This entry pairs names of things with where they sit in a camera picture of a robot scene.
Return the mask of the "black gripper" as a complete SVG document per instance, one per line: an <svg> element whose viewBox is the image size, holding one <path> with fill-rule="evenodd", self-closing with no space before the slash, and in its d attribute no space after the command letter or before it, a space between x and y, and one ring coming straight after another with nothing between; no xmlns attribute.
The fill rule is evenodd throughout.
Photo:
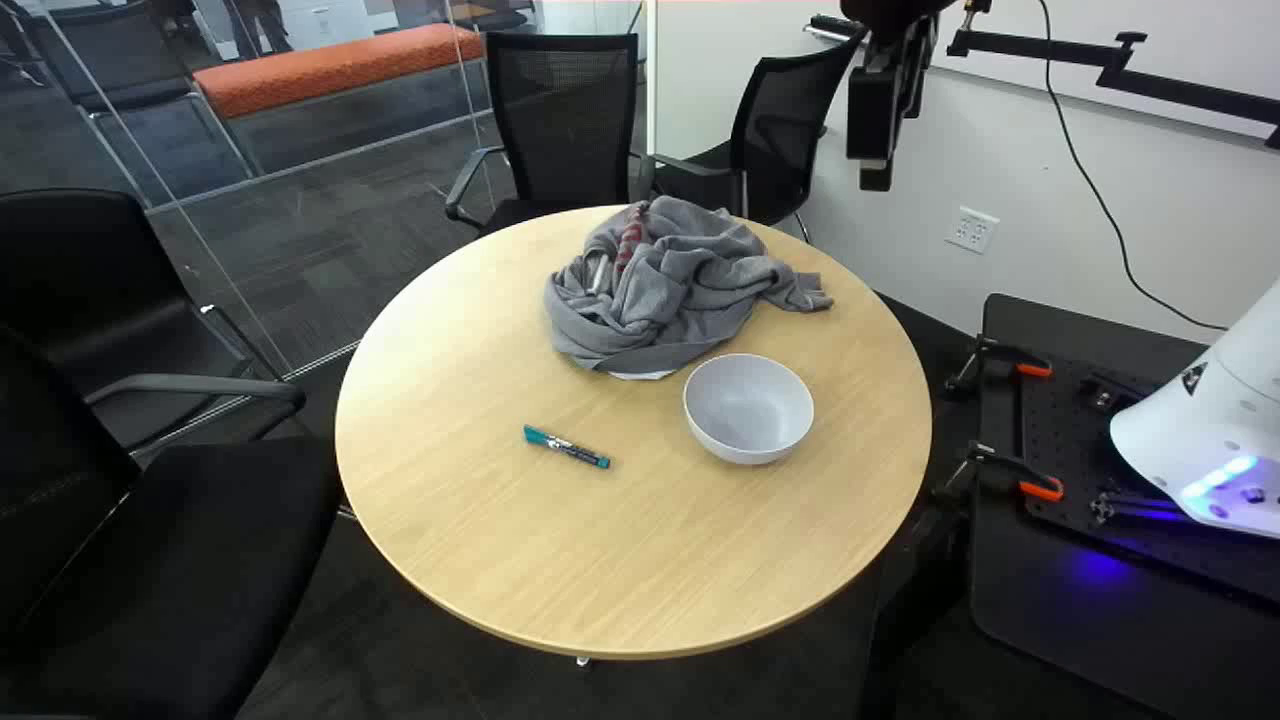
<svg viewBox="0 0 1280 720"><path fill-rule="evenodd" d="M941 14L954 0L841 0L868 32L863 59L847 77L847 157L863 191L893 188L901 125L922 115L924 73Z"/></svg>

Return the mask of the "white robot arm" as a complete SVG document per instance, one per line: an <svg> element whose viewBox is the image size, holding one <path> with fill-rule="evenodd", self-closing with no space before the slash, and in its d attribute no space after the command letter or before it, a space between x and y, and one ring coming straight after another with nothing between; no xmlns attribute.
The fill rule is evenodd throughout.
<svg viewBox="0 0 1280 720"><path fill-rule="evenodd" d="M1118 43L1001 36L955 27L949 51L968 49L1098 63L1105 87L1272 120L1262 97L1202 87L1128 67L1140 32ZM1205 530L1280 539L1280 285L1272 285L1219 340L1146 399L1107 422L1118 457Z"/></svg>

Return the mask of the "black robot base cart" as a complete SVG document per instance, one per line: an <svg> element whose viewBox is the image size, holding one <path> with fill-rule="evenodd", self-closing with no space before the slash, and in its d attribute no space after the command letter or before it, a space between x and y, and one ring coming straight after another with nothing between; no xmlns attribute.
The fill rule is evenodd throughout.
<svg viewBox="0 0 1280 720"><path fill-rule="evenodd" d="M1107 422L1202 347L1016 298L985 299L985 335L1052 366L993 368L981 434L1066 500L981 474L977 630L1168 720L1280 720L1280 543L1192 524L1107 445Z"/></svg>

